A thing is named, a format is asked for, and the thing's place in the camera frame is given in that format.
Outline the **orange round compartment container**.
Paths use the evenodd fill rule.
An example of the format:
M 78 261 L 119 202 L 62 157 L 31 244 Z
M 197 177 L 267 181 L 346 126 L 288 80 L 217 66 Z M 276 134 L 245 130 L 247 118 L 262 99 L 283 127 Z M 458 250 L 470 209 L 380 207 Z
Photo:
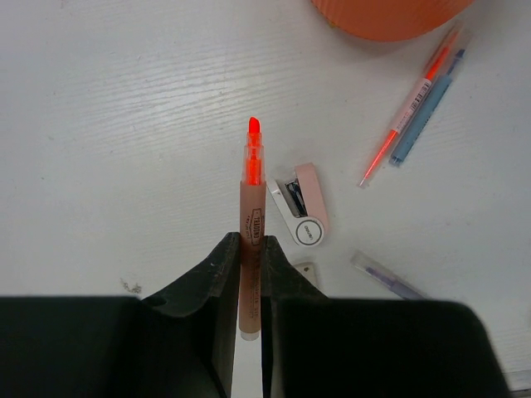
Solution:
M 313 0 L 333 27 L 371 41 L 404 41 L 431 32 L 472 0 Z

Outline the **orange highlighter pen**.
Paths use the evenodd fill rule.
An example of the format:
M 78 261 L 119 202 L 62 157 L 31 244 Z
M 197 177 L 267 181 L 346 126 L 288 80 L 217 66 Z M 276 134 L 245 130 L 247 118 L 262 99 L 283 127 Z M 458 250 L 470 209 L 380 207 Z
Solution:
M 261 248 L 265 234 L 266 183 L 260 121 L 251 117 L 240 182 L 241 274 L 239 329 L 246 341 L 261 330 Z

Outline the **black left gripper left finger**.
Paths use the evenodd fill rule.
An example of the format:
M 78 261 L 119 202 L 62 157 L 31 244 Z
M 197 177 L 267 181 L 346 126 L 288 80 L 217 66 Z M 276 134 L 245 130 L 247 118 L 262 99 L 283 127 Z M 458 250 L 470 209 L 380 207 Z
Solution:
M 226 234 L 198 265 L 144 298 L 142 363 L 163 397 L 231 395 L 240 279 L 240 236 Z

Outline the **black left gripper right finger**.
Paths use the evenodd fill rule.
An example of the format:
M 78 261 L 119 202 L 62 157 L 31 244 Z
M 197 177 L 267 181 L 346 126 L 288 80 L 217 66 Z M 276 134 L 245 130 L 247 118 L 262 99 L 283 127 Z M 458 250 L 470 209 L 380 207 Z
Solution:
M 268 235 L 261 247 L 261 374 L 264 397 L 307 397 L 315 367 L 309 317 L 327 301 Z

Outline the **purple clear gel pen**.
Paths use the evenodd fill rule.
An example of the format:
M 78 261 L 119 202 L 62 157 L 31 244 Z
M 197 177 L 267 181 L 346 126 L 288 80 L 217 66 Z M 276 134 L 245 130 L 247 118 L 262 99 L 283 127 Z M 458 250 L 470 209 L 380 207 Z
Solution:
M 377 281 L 390 292 L 405 300 L 429 299 L 421 290 L 412 287 L 409 283 L 396 276 L 376 260 L 357 250 L 351 260 L 353 266 Z

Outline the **blue clear gel pen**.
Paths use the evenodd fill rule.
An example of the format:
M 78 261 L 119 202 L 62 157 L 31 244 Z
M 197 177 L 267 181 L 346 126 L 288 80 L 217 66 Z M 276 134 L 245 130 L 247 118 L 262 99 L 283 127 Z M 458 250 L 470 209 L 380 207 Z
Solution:
M 407 131 L 400 139 L 397 146 L 393 149 L 389 158 L 389 163 L 394 167 L 400 167 L 406 160 L 408 154 L 411 152 L 417 139 L 420 137 L 422 131 L 435 113 L 439 103 L 444 98 L 446 92 L 455 80 L 455 74 L 459 70 L 466 53 L 466 48 L 462 46 L 459 48 L 451 62 L 445 68 L 444 72 L 436 79 L 430 93 L 421 105 L 417 114 L 410 122 Z

